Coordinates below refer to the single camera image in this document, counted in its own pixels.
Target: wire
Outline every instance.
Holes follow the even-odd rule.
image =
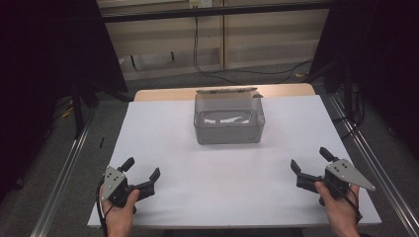
[[[351,135],[352,133],[354,133],[360,127],[361,123],[364,121],[364,118],[365,118],[365,102],[364,102],[364,97],[362,96],[361,90],[359,90],[359,91],[357,91],[355,93],[357,93],[357,97],[356,97],[356,108],[355,108],[354,113],[355,114],[358,114],[359,115],[359,118],[358,118],[358,121],[356,121],[354,123],[354,127],[352,127],[351,130],[348,133],[346,133],[345,135],[341,136],[341,140],[344,140],[349,135]],[[336,119],[333,119],[333,121],[334,122],[336,121],[336,123],[337,123],[339,121],[338,119],[339,120],[345,120],[345,119],[348,119],[348,118],[347,117],[344,117],[344,118],[336,118]]]
[[[106,219],[106,217],[109,214],[109,211],[111,211],[111,209],[114,207],[114,204],[112,203],[111,207],[108,209],[108,211],[105,213],[104,219]]]
[[[102,230],[104,232],[105,237],[108,237],[108,225],[106,224],[106,219],[102,215],[101,205],[99,201],[99,192],[101,190],[102,185],[105,182],[105,176],[102,177],[101,181],[99,181],[98,187],[96,189],[96,207],[98,210],[99,220],[101,222]]]
[[[349,189],[349,191],[354,195],[355,200],[357,201],[357,205],[360,203],[360,201],[358,200],[357,195],[355,194],[355,192],[353,192],[351,189]]]
[[[283,73],[289,72],[290,74],[287,76],[287,78],[283,79],[282,81],[276,82],[276,84],[280,84],[280,83],[283,83],[283,82],[289,80],[291,78],[291,76],[293,75],[294,70],[296,70],[297,68],[301,67],[302,65],[304,65],[306,63],[309,63],[309,62],[313,61],[313,59],[310,58],[310,59],[308,59],[304,62],[301,62],[301,63],[297,64],[293,68],[290,68],[290,69],[287,69],[287,70],[284,70],[284,71],[278,71],[278,72],[261,72],[261,71],[241,70],[241,69],[240,70],[239,69],[227,69],[227,70],[216,70],[216,71],[203,71],[200,68],[200,65],[198,64],[198,18],[197,17],[195,18],[195,26],[196,27],[195,27],[195,41],[194,41],[194,66],[195,66],[195,69],[197,69],[197,71],[201,75],[206,76],[206,77],[213,77],[213,78],[221,79],[221,80],[224,80],[224,81],[229,82],[229,83],[234,84],[234,85],[243,85],[243,84],[228,80],[224,77],[216,76],[216,75],[213,75],[213,74],[220,73],[220,72],[245,72],[245,73],[263,74],[263,75],[277,75],[277,74],[283,74]]]
[[[355,198],[356,198],[356,200],[357,200],[357,204],[354,204],[347,196],[346,196],[346,194],[343,194],[342,193],[342,191],[338,188],[338,187],[336,187],[336,185],[335,184],[333,184],[333,182],[329,182],[329,184],[335,189],[335,191],[336,192],[338,192],[339,193],[339,195],[354,209],[354,211],[355,211],[355,214],[356,214],[356,220],[357,220],[357,224],[358,224],[358,222],[360,222],[360,220],[363,218],[363,216],[361,215],[361,213],[360,213],[360,209],[359,209],[359,207],[358,207],[358,198],[357,198],[357,196],[355,195],[355,193],[351,190],[351,189],[348,189],[348,190],[350,190],[351,192],[353,192],[353,194],[354,194],[354,196],[355,196]]]

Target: wooden table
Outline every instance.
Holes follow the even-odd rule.
[[[194,100],[197,90],[220,89],[220,88],[243,88],[256,87],[257,91],[265,98],[290,97],[290,96],[314,96],[314,90],[310,84],[273,84],[251,86],[226,86],[226,87],[201,87],[180,89],[158,89],[138,91],[134,101],[186,101]]]

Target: human hand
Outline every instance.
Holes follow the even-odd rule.
[[[135,202],[138,200],[139,190],[133,190],[126,200],[126,206],[123,208],[113,206],[109,200],[101,202],[103,213],[107,213],[106,223],[108,225],[109,237],[127,237],[132,228],[132,211]]]
[[[329,189],[322,183],[316,182],[315,187],[324,200],[326,214],[332,231],[339,237],[359,237],[355,210],[343,198],[335,200],[330,195]],[[348,199],[358,205],[360,187],[351,185],[352,190],[346,193]]]

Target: wrist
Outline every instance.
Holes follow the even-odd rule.
[[[337,236],[339,237],[360,237],[358,230],[356,228],[346,229],[344,231],[337,231]]]
[[[123,231],[108,231],[108,237],[128,237]]]

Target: plastic container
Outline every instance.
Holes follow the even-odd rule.
[[[198,143],[258,143],[265,117],[257,88],[197,91],[194,126]]]

